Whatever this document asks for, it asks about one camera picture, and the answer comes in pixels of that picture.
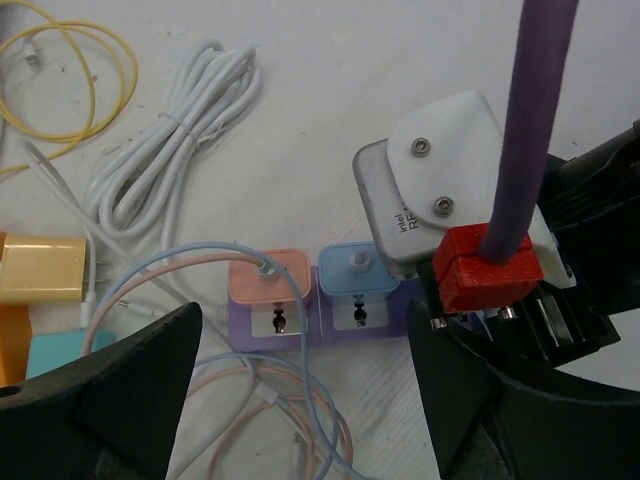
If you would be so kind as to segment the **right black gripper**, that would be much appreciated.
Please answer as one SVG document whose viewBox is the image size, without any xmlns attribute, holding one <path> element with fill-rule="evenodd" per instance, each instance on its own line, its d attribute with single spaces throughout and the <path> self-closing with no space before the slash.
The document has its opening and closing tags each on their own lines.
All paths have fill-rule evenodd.
<svg viewBox="0 0 640 480">
<path fill-rule="evenodd" d="M 455 318 L 514 353 L 563 365 L 618 342 L 611 316 L 639 306 L 639 128 L 568 161 L 549 155 L 538 206 L 575 286 L 539 283 L 514 304 L 514 319 Z"/>
</svg>

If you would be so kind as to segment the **orange power strip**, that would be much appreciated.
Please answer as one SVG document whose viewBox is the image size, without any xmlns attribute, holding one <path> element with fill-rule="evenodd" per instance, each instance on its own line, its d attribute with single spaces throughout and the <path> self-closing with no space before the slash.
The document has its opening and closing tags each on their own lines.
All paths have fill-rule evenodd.
<svg viewBox="0 0 640 480">
<path fill-rule="evenodd" d="M 24 275 L 16 260 L 16 250 L 7 245 L 11 237 L 1 232 L 1 386 L 26 378 L 32 327 L 29 309 L 21 293 Z"/>
</svg>

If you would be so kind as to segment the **purple power strip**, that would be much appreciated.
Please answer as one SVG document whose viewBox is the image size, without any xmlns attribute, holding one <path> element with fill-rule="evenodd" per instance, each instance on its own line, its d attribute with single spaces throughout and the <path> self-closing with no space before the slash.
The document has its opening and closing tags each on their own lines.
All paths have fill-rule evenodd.
<svg viewBox="0 0 640 480">
<path fill-rule="evenodd" d="M 367 304 L 365 324 L 356 323 L 353 304 L 331 304 L 312 274 L 310 303 L 307 307 L 307 343 L 311 347 L 329 347 L 354 342 L 402 338 L 407 335 L 407 309 L 412 300 L 425 299 L 419 280 L 402 282 L 381 303 Z M 278 333 L 276 314 L 266 306 L 252 308 L 228 301 L 228 339 L 243 352 L 270 352 L 300 348 L 299 318 L 296 310 L 284 313 L 285 331 Z"/>
</svg>

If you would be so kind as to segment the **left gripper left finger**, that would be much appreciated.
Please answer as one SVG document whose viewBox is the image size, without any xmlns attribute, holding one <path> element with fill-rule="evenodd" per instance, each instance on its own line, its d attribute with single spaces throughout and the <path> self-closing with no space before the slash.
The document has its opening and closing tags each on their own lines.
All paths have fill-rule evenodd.
<svg viewBox="0 0 640 480">
<path fill-rule="evenodd" d="M 188 303 L 123 340 L 2 388 L 2 478 L 164 478 L 201 331 L 201 308 Z"/>
</svg>

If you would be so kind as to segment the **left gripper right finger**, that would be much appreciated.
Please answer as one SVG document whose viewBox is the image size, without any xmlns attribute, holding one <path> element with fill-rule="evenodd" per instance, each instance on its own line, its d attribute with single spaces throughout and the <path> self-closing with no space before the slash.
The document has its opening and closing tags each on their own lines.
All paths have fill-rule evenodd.
<svg viewBox="0 0 640 480">
<path fill-rule="evenodd" d="M 636 479 L 639 394 L 513 354 L 408 307 L 408 339 L 443 479 Z"/>
</svg>

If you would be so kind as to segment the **teal charger plug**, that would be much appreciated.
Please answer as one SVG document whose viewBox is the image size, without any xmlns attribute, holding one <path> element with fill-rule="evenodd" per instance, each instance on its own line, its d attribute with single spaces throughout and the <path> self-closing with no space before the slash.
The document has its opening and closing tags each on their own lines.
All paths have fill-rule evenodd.
<svg viewBox="0 0 640 480">
<path fill-rule="evenodd" d="M 26 378 L 37 377 L 79 359 L 85 339 L 85 329 L 33 336 Z"/>
</svg>

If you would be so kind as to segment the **yellow charger plug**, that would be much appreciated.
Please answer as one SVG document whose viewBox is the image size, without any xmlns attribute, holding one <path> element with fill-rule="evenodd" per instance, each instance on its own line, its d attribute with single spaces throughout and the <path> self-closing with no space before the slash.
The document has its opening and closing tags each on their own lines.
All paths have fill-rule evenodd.
<svg viewBox="0 0 640 480">
<path fill-rule="evenodd" d="M 1 302 L 5 305 L 93 299 L 95 249 L 84 237 L 6 234 L 1 237 Z"/>
</svg>

